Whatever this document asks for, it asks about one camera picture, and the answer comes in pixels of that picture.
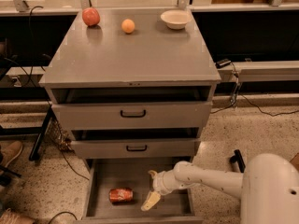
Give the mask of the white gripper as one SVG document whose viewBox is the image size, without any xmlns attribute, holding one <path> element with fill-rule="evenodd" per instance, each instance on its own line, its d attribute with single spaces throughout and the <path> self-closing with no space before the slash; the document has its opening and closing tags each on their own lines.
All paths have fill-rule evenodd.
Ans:
<svg viewBox="0 0 299 224">
<path fill-rule="evenodd" d="M 157 173 L 154 170 L 149 170 L 148 173 L 153 179 L 152 186 L 155 191 L 149 192 L 146 200 L 141 206 L 142 211 L 149 211 L 160 201 L 161 195 L 168 195 L 178 189 L 178 181 L 176 180 L 173 171 L 162 171 Z"/>
</svg>

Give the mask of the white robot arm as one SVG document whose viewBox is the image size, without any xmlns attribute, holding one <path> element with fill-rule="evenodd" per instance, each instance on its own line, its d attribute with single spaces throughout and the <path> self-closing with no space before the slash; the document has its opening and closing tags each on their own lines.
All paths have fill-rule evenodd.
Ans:
<svg viewBox="0 0 299 224">
<path fill-rule="evenodd" d="M 299 224 L 299 172 L 276 154 L 254 157 L 242 173 L 180 161 L 170 171 L 150 170 L 149 174 L 152 190 L 141 206 L 143 211 L 175 190 L 203 184 L 240 200 L 240 224 Z"/>
</svg>

